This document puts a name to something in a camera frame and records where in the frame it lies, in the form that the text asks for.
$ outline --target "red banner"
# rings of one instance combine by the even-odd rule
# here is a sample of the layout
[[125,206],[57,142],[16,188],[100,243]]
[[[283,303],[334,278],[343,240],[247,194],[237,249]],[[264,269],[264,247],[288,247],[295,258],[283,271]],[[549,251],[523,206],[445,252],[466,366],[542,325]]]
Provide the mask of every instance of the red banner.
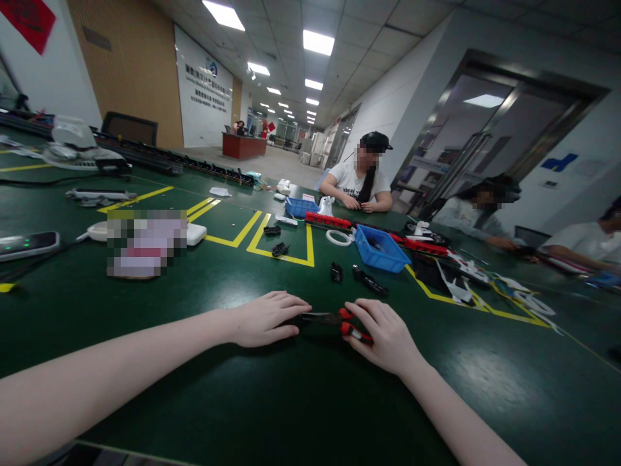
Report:
[[56,16],[43,0],[0,0],[0,12],[43,55]]

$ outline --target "red pliers handle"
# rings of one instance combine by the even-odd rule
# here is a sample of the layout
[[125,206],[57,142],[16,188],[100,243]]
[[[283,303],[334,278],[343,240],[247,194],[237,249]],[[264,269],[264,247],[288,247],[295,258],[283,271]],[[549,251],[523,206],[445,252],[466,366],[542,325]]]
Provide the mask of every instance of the red pliers handle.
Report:
[[338,315],[341,317],[341,319],[343,319],[343,323],[341,324],[341,333],[343,335],[350,335],[354,337],[356,340],[360,340],[361,342],[369,344],[369,345],[373,344],[373,339],[371,338],[370,335],[367,335],[366,333],[362,333],[360,330],[358,330],[355,326],[353,326],[349,322],[345,322],[346,320],[351,320],[354,318],[354,315],[351,312],[346,310],[346,308],[342,307],[339,310]]

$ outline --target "black cap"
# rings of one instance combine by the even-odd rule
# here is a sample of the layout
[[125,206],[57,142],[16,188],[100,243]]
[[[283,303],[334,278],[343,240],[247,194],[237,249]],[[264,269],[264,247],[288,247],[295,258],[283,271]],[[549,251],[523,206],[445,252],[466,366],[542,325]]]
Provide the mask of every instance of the black cap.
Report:
[[360,142],[370,150],[377,152],[386,152],[387,150],[393,149],[393,147],[388,144],[388,136],[378,133],[377,131],[365,134],[362,139],[360,139]]

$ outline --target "ceiling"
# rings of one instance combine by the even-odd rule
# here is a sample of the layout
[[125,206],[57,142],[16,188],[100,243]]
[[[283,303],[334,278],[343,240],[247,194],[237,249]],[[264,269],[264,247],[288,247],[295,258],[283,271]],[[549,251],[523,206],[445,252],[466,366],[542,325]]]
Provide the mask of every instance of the ceiling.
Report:
[[[465,8],[621,54],[619,0],[212,0],[235,9],[246,31],[220,26],[201,0],[152,0],[230,72],[253,106],[264,103],[296,121],[307,110],[323,129],[379,80],[455,8]],[[302,30],[336,38],[332,56],[302,47]],[[270,76],[247,75],[247,62]],[[323,90],[305,87],[305,79]],[[266,87],[274,87],[281,96]],[[311,98],[319,106],[306,103]]]

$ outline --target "wooden wall panel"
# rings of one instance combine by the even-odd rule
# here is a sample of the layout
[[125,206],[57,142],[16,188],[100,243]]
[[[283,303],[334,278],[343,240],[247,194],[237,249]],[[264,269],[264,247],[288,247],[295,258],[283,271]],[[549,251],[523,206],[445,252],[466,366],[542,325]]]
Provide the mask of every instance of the wooden wall panel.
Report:
[[231,107],[231,126],[236,121],[244,120],[245,118],[241,118],[241,95],[242,95],[242,82],[241,80],[233,75],[233,102]]
[[[158,146],[182,148],[172,20],[148,0],[67,0],[67,4],[102,118],[108,111],[118,111],[158,122]],[[91,41],[84,27],[91,30],[87,30]]]

